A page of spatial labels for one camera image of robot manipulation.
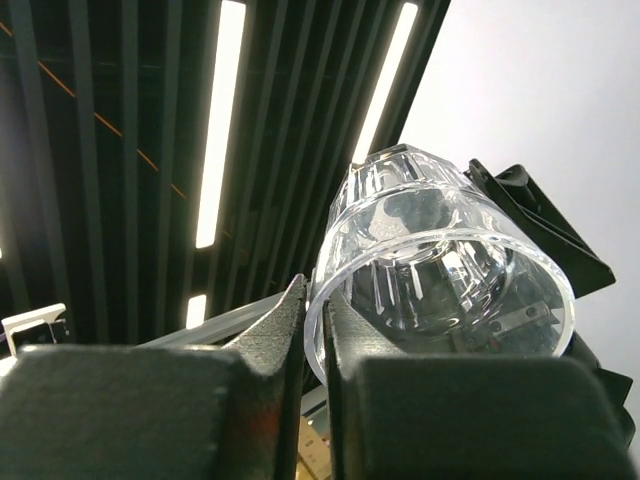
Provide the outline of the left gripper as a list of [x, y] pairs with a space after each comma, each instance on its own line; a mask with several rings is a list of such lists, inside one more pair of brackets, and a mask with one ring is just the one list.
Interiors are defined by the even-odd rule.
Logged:
[[[567, 276], [579, 299], [616, 282], [611, 268], [582, 239], [527, 170], [513, 165], [492, 175], [477, 159], [469, 161], [465, 175], [522, 230]], [[589, 369], [607, 394], [624, 441], [630, 446], [635, 422], [625, 402], [633, 380], [606, 370], [578, 333], [573, 333], [563, 355]]]

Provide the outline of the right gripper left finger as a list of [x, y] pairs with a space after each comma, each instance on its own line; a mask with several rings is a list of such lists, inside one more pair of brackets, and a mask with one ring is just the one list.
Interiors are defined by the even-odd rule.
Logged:
[[291, 479], [306, 279], [230, 343], [30, 346], [1, 381], [5, 479]]

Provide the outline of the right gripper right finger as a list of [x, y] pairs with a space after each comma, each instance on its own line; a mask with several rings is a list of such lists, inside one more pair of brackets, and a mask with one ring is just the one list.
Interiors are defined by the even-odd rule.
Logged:
[[627, 377], [587, 356], [398, 352], [323, 306], [337, 479], [626, 479]]

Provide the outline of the clear faceted glass cup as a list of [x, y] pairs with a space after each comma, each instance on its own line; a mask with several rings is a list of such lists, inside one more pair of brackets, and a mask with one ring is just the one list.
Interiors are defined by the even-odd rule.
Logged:
[[305, 320], [319, 379], [332, 295], [404, 352], [557, 357], [575, 329], [557, 263], [454, 164], [406, 144], [350, 164], [330, 206]]

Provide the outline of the ceiling light strip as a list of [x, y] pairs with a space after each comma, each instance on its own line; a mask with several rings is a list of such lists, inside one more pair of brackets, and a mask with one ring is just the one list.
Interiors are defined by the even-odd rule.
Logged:
[[212, 246], [216, 238], [245, 16], [245, 4], [221, 3], [195, 239], [198, 249]]
[[353, 165], [362, 165], [369, 155], [402, 56], [408, 44], [418, 10], [418, 6], [411, 2], [404, 2], [401, 6], [393, 35], [387, 48], [384, 62], [378, 75], [375, 89], [351, 158]]

